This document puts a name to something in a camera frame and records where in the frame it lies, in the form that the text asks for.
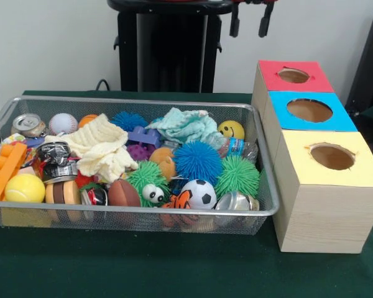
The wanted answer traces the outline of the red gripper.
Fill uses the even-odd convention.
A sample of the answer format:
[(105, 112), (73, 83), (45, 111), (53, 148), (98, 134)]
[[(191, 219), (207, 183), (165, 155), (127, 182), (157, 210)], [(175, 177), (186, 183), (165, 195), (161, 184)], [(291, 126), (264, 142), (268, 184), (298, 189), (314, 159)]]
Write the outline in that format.
[[(260, 26), (259, 26), (259, 37), (260, 38), (264, 38), (268, 33), (270, 17), (274, 9), (274, 2), (276, 1), (277, 0), (246, 0), (246, 3), (248, 4), (265, 4), (264, 15), (261, 18)], [(229, 35), (234, 38), (236, 38), (239, 34), (240, 20), (238, 18), (238, 15), (239, 15), (239, 3), (233, 3), (232, 11), (231, 11), (231, 23), (230, 23)]]

